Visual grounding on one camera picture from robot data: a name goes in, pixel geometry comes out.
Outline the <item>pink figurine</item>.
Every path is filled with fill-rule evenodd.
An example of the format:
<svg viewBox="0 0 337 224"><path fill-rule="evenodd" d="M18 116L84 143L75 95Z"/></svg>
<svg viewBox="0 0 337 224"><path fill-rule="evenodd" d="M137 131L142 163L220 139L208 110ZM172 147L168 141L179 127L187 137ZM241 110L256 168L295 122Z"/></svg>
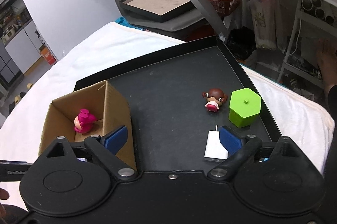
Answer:
<svg viewBox="0 0 337 224"><path fill-rule="evenodd" d="M89 110L82 108L74 119L74 130L81 134L88 133L96 121L95 115L90 113Z"/></svg>

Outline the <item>brown cardboard box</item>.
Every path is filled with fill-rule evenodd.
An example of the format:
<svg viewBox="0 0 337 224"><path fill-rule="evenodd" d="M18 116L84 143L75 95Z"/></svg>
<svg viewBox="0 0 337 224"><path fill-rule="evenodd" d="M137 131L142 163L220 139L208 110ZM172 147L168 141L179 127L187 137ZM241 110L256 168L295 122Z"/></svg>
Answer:
<svg viewBox="0 0 337 224"><path fill-rule="evenodd" d="M97 118L91 131L86 134L77 133L74 129L74 119L81 109L89 110ZM106 80L93 84L51 102L43 126L39 154L58 136L65 136L71 143L80 142L94 134L104 136L122 125L126 126L128 137L116 156L136 168L127 100Z"/></svg>

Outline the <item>brown-haired girl figurine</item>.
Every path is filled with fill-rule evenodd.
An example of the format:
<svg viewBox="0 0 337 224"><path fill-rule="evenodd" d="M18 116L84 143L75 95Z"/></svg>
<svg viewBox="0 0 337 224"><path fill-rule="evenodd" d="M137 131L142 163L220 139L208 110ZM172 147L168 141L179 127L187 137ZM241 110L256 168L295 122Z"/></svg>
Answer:
<svg viewBox="0 0 337 224"><path fill-rule="evenodd" d="M228 96L220 88L211 88L203 92L202 97L207 100L205 108L209 112L218 112L220 106L228 100Z"/></svg>

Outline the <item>white charger adapter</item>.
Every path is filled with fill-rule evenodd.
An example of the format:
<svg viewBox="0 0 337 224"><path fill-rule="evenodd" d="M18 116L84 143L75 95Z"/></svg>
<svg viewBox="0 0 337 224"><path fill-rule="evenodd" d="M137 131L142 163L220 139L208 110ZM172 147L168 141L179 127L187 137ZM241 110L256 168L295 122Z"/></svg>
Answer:
<svg viewBox="0 0 337 224"><path fill-rule="evenodd" d="M221 145L219 138L218 126L213 131L209 131L207 135L206 148L204 153L205 161L221 162L228 157L228 152Z"/></svg>

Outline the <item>green hexagonal container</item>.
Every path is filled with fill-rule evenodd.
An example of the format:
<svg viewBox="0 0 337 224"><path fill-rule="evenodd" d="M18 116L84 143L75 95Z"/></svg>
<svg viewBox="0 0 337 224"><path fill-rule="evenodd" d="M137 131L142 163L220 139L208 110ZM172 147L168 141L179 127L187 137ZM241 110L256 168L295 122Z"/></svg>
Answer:
<svg viewBox="0 0 337 224"><path fill-rule="evenodd" d="M262 98L249 88L235 90L229 104L229 121L236 127L251 125L261 111Z"/></svg>

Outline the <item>white towel cloth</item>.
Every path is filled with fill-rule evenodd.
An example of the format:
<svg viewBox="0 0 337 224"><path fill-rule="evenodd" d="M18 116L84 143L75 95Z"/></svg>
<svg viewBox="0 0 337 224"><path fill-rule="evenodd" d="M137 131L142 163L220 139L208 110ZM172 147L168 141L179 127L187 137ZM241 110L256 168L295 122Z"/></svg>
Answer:
<svg viewBox="0 0 337 224"><path fill-rule="evenodd" d="M178 39L110 22L74 47L46 72L1 127L1 159L34 162L50 103L71 93L78 80L176 46ZM245 70L278 128L291 137L318 170L324 169L335 123L319 104L251 70Z"/></svg>

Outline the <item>black shallow tray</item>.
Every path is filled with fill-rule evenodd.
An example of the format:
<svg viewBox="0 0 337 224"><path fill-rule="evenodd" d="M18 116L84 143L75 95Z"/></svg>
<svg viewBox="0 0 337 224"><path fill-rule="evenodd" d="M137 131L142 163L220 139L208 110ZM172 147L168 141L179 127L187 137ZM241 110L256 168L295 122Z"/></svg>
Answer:
<svg viewBox="0 0 337 224"><path fill-rule="evenodd" d="M226 95L252 81L216 36L184 42L90 73L76 90L107 80L128 101L136 166L140 171L204 170L208 132L232 127L229 106L206 110L202 93L220 88Z"/></svg>

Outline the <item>orange carton box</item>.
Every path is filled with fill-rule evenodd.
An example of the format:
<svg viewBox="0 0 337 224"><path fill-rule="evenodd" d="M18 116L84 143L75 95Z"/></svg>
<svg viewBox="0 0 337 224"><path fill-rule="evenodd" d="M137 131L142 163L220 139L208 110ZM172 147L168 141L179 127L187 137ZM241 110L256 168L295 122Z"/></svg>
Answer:
<svg viewBox="0 0 337 224"><path fill-rule="evenodd" d="M56 63L54 55L51 53L51 51L46 45L42 45L39 48L39 52L49 65L53 65L54 63Z"/></svg>

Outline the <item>white plastic shopping bag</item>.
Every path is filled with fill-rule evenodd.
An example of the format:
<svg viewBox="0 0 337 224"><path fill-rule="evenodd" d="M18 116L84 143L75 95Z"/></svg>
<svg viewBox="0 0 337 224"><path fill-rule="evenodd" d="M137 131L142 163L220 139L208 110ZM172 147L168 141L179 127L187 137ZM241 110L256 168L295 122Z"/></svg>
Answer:
<svg viewBox="0 0 337 224"><path fill-rule="evenodd" d="M279 0L249 0L255 43L259 49L285 52L287 41L283 36L283 21Z"/></svg>

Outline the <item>person bare foot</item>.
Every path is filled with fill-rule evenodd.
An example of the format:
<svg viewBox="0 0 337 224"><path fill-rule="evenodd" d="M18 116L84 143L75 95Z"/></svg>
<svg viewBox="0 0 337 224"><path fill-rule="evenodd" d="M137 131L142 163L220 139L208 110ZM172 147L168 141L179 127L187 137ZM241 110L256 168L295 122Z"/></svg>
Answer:
<svg viewBox="0 0 337 224"><path fill-rule="evenodd" d="M328 40L319 40L317 62L330 114L336 116L336 48Z"/></svg>

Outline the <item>white cabinet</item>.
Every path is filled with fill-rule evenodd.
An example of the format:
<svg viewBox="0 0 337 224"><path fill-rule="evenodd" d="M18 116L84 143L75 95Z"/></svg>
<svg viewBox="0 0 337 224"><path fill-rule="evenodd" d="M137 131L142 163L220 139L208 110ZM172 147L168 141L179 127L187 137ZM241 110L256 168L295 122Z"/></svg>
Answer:
<svg viewBox="0 0 337 224"><path fill-rule="evenodd" d="M34 21L29 20L5 44L6 51L23 74L41 57L39 48L42 46L42 42L36 31L37 27Z"/></svg>

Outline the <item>black framed cork tray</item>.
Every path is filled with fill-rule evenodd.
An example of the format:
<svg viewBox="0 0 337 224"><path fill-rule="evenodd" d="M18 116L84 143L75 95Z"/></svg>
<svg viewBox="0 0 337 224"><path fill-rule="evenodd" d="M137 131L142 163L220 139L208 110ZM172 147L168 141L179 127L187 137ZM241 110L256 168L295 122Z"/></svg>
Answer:
<svg viewBox="0 0 337 224"><path fill-rule="evenodd" d="M121 0L120 6L155 22L166 22L194 9L190 0Z"/></svg>

